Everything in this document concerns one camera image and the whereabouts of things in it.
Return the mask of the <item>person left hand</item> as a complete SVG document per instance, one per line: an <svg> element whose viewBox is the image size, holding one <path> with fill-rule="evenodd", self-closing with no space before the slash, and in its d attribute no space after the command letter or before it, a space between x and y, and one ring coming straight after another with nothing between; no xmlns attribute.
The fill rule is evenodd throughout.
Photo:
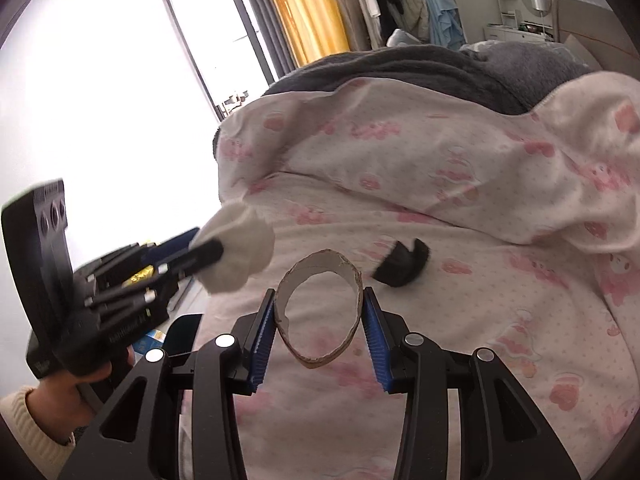
<svg viewBox="0 0 640 480"><path fill-rule="evenodd" d="M78 387L109 378L112 367L111 362L104 363L86 376L58 370L41 379L25 398L29 414L40 430L57 444L66 445L77 428L89 426L96 410L80 394Z"/></svg>

